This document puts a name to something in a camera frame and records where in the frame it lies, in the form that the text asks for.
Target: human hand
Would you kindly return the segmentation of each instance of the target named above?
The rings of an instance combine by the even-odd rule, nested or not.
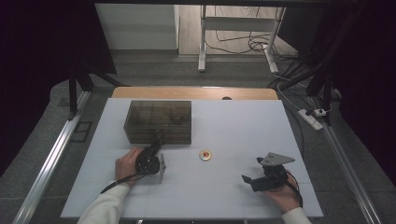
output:
[[[132,148],[123,157],[116,160],[115,176],[117,180],[122,179],[128,175],[136,174],[135,162],[140,152],[142,152],[142,149],[135,147]],[[127,181],[126,183],[129,185],[129,187],[131,187],[134,181]]]
[[[288,177],[288,181],[295,188],[297,188],[297,183],[294,178],[292,178],[290,174],[288,174]],[[300,207],[297,195],[286,185],[283,185],[279,189],[263,191],[263,193],[269,196],[284,213],[287,213],[294,208]]]

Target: white sleeve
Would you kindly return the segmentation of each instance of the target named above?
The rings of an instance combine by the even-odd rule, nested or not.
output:
[[[303,208],[298,207],[290,210],[282,216],[285,224],[311,224],[304,214]]]
[[[119,223],[128,191],[129,186],[123,183],[100,194],[79,218],[78,224]]]

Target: metal frame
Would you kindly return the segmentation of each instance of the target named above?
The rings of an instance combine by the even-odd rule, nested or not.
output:
[[[320,108],[320,105],[317,101],[314,101],[312,98],[309,98],[309,101],[312,105]],[[346,177],[346,182],[348,183],[350,189],[355,194],[356,200],[358,201],[359,206],[361,207],[361,211],[363,212],[364,217],[367,220],[367,223],[382,223],[378,213],[375,210],[373,202],[371,201],[369,195],[367,194],[366,189],[363,184],[359,180],[358,176],[353,169],[350,160],[345,153],[344,148],[342,147],[337,135],[331,126],[326,123],[322,123],[323,130],[325,131],[325,135],[329,141],[329,144],[332,147],[332,152],[334,153],[334,157],[337,159],[338,164],[341,167],[341,170]]]
[[[35,179],[35,183],[30,188],[28,195],[26,196],[20,211],[15,216],[15,219],[12,223],[29,223],[32,219],[33,214],[35,213],[35,209],[38,206],[38,203],[41,200],[41,197],[50,182],[50,178],[55,170],[56,165],[58,164],[58,160],[61,158],[62,153],[66,147],[66,144],[75,130],[78,121],[81,117],[82,110],[88,100],[90,93],[88,91],[84,91],[78,99],[78,111],[75,117],[71,120],[68,120],[64,125],[61,133],[58,136],[58,139],[55,142],[55,145],[52,147],[46,161],[44,162],[43,167],[41,168],[40,173]]]
[[[201,6],[201,43],[198,59],[198,71],[205,71],[205,35],[206,30],[221,31],[255,31],[255,32],[271,32],[268,45],[263,45],[264,53],[273,74],[278,74],[278,69],[273,57],[272,47],[282,21],[285,8],[280,7],[275,19],[262,18],[236,18],[236,17],[207,17],[206,6]]]

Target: white wall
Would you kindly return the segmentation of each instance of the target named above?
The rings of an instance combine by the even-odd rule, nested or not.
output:
[[[110,49],[177,49],[178,6],[95,6]]]

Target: transparent plastic box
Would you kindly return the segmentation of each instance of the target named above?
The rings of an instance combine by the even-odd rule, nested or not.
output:
[[[191,101],[132,101],[124,124],[131,144],[191,144]]]

